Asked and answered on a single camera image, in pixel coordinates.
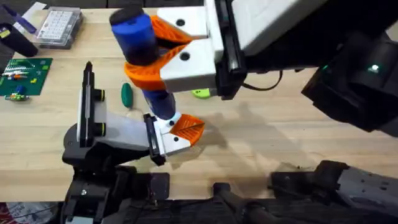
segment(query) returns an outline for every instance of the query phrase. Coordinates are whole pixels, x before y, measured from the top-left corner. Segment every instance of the screw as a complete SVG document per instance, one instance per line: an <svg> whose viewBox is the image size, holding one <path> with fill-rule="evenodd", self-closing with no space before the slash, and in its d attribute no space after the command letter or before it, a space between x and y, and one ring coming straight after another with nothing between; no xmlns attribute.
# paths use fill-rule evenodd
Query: screw
<svg viewBox="0 0 398 224"><path fill-rule="evenodd" d="M180 59L183 61L189 60L190 57L191 55L188 52L181 53L180 55Z"/></svg>
<svg viewBox="0 0 398 224"><path fill-rule="evenodd" d="M183 19L178 19L177 22L176 22L176 25L177 25L177 26L184 26L184 25L185 25L185 20L183 20Z"/></svg>

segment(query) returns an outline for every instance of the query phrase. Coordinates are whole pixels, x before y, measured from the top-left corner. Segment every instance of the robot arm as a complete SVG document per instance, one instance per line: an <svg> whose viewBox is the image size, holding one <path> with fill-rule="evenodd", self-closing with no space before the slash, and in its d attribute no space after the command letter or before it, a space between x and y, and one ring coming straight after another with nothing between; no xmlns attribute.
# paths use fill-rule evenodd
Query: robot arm
<svg viewBox="0 0 398 224"><path fill-rule="evenodd" d="M159 179L119 165L150 156L160 166L199 140L204 123L175 109L174 92L214 88L232 100L249 72L321 67L303 91L317 108L367 131L394 119L398 45L379 37L398 19L397 7L394 0L206 0L152 17L142 9L115 13L125 72L155 116L141 122L106 112L88 63L78 122L64 139L63 161L75 175L62 218L101 223L124 199L152 195ZM167 198L162 192L158 199Z"/></svg>
<svg viewBox="0 0 398 224"><path fill-rule="evenodd" d="M329 117L372 131L398 115L398 91L392 87L398 46L380 38L398 19L396 6L388 0L206 0L204 6L161 8L151 17L154 45L170 50L146 65L131 60L144 56L132 57L125 44L131 42L126 30L138 35L135 25L111 23L129 62L126 74L144 94L212 88L223 100L232 100L248 73L328 65L332 78L319 70L303 94ZM379 80L369 78L373 65L383 65ZM169 106L149 101L155 115L161 115L156 107L168 111Z"/></svg>

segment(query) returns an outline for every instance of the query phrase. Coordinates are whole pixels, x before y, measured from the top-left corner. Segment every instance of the blue cylindrical object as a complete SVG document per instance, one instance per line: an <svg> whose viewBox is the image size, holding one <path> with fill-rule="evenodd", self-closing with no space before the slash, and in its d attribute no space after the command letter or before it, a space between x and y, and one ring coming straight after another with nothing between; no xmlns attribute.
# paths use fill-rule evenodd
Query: blue cylindrical object
<svg viewBox="0 0 398 224"><path fill-rule="evenodd" d="M173 94L165 90L142 90L152 112L160 119L171 119L175 114L175 99Z"/></svg>
<svg viewBox="0 0 398 224"><path fill-rule="evenodd" d="M23 95L26 91L26 87L23 85L18 85L17 88L15 89L15 93L18 93L20 95Z"/></svg>
<svg viewBox="0 0 398 224"><path fill-rule="evenodd" d="M150 17L142 8L116 11L109 21L126 60L132 65L150 65L159 57L159 48Z"/></svg>

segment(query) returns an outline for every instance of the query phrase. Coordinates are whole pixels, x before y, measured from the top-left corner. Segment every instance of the electronic component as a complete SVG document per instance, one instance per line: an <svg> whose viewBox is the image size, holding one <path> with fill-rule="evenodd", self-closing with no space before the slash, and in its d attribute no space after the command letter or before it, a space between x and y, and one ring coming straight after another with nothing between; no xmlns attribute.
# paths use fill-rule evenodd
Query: electronic component
<svg viewBox="0 0 398 224"><path fill-rule="evenodd" d="M26 95L40 95L51 64L52 58L11 59L0 75L0 96L13 94L18 85Z"/></svg>

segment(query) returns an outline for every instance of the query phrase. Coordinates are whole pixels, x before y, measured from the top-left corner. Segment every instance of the green object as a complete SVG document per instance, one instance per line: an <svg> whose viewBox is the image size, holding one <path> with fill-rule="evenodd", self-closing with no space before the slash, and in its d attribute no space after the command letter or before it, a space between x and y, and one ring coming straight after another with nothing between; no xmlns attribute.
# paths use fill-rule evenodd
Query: green object
<svg viewBox="0 0 398 224"><path fill-rule="evenodd" d="M192 94L199 99L207 99L211 97L209 89L192 90Z"/></svg>
<svg viewBox="0 0 398 224"><path fill-rule="evenodd" d="M52 63L52 58L30 58L30 59L12 59L8 62L4 73L21 71L26 73L27 78L18 80L8 80L7 77L0 78L0 96L11 95L15 92L18 85L26 88L24 93L27 96L39 96L42 91L43 84L49 68Z"/></svg>
<svg viewBox="0 0 398 224"><path fill-rule="evenodd" d="M122 86L122 103L125 107L132 108L132 88L128 83Z"/></svg>

